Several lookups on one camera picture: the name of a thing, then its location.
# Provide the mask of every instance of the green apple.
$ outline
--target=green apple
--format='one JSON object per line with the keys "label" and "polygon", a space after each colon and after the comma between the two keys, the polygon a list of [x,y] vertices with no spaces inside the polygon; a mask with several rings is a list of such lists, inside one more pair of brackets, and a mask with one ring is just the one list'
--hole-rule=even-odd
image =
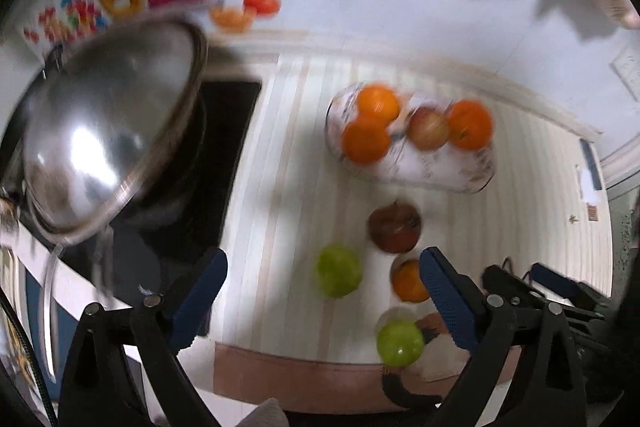
{"label": "green apple", "polygon": [[378,333],[378,354],[382,362],[392,367],[411,365],[424,349],[422,332],[411,321],[395,319]]}
{"label": "green apple", "polygon": [[362,281],[358,254],[339,245],[322,248],[316,260],[316,277],[328,297],[339,299],[350,294]]}

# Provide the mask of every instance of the white wall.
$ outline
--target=white wall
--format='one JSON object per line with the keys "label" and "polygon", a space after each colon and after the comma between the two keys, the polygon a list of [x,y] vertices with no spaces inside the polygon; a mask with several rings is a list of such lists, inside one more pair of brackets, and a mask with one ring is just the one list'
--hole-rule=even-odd
{"label": "white wall", "polygon": [[[256,27],[357,34],[482,66],[603,131],[601,157],[640,128],[638,104],[609,67],[637,38],[591,0],[282,0],[278,16]],[[2,83],[0,117],[23,85]]]}
{"label": "white wall", "polygon": [[18,39],[0,46],[0,129],[4,130],[18,97],[39,69],[40,61]]}

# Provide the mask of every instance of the black cable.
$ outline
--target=black cable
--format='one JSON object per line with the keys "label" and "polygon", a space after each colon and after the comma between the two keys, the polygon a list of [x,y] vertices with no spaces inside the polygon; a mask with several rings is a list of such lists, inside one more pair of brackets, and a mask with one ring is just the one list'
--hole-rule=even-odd
{"label": "black cable", "polygon": [[9,299],[4,294],[4,291],[2,291],[2,288],[0,288],[0,306],[2,306],[6,317],[14,327],[14,330],[18,335],[18,339],[20,339],[22,349],[27,355],[27,360],[29,361],[29,365],[31,366],[31,371],[33,372],[33,378],[35,380],[36,387],[38,388],[38,392],[40,393],[40,399],[42,400],[45,413],[47,414],[47,419],[49,420],[49,423],[51,423],[51,427],[58,427],[56,412],[53,410],[51,397],[49,396],[47,385],[44,382],[44,377],[42,376],[40,366],[38,365],[36,354],[33,352],[33,346],[31,346],[29,337],[27,337],[27,333],[24,331],[22,324],[20,324],[18,315],[15,314],[14,307],[11,306],[11,302],[9,302]]}
{"label": "black cable", "polygon": [[502,261],[502,269],[507,270],[507,272],[513,275],[513,259],[511,259],[511,257],[506,257],[504,261]]}

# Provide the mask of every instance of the blue panel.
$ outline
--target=blue panel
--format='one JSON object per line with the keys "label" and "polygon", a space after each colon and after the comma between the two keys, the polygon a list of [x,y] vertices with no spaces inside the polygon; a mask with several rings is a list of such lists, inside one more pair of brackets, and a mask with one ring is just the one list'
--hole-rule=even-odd
{"label": "blue panel", "polygon": [[29,317],[29,328],[31,330],[31,341],[33,343],[33,350],[36,353],[38,363],[44,375],[44,380],[47,384],[47,389],[53,401],[58,401],[60,398],[60,384],[62,383],[62,373],[66,363],[66,356],[71,347],[71,340],[76,333],[76,327],[78,321],[69,315],[62,306],[58,306],[58,346],[60,348],[60,367],[56,372],[58,381],[53,383],[47,378],[47,373],[44,369],[44,360],[40,356],[40,337],[38,336],[38,304],[40,301],[40,284],[33,276],[26,272],[26,290],[27,290],[27,312]]}
{"label": "blue panel", "polygon": [[587,168],[591,174],[591,182],[593,182],[593,188],[596,190],[602,190],[602,181],[600,179],[600,174],[598,173],[598,166],[596,165],[596,158],[593,155],[593,150],[591,150],[591,144],[580,138],[580,146],[582,147],[582,155],[584,159],[587,161]]}
{"label": "blue panel", "polygon": [[209,316],[207,311],[225,282],[227,269],[226,254],[218,248],[209,265],[174,312],[173,329],[168,341],[169,348],[174,353],[191,346],[203,318]]}
{"label": "blue panel", "polygon": [[420,280],[428,289],[456,346],[474,353],[478,347],[474,314],[429,248],[420,254]]}
{"label": "blue panel", "polygon": [[573,299],[580,293],[580,288],[574,280],[560,275],[544,264],[533,264],[530,275],[532,281],[542,284],[564,299]]}

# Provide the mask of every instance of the orange fruit sticker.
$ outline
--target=orange fruit sticker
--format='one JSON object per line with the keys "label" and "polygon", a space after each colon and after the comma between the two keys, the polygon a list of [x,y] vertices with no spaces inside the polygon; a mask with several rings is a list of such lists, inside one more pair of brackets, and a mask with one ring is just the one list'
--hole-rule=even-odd
{"label": "orange fruit sticker", "polygon": [[280,0],[243,0],[245,10],[254,10],[256,17],[273,17],[280,11]]}
{"label": "orange fruit sticker", "polygon": [[391,137],[378,118],[360,115],[342,131],[342,153],[352,162],[367,165],[382,159],[391,147]]}
{"label": "orange fruit sticker", "polygon": [[478,100],[459,100],[447,111],[449,141],[460,149],[477,151],[489,145],[494,119]]}
{"label": "orange fruit sticker", "polygon": [[429,298],[429,292],[420,280],[417,259],[404,261],[391,274],[391,286],[401,301],[423,302]]}
{"label": "orange fruit sticker", "polygon": [[254,24],[255,11],[236,7],[215,7],[209,11],[209,18],[222,31],[244,33]]}
{"label": "orange fruit sticker", "polygon": [[400,115],[400,101],[396,93],[384,84],[370,84],[363,87],[356,98],[358,112],[373,116],[389,125]]}

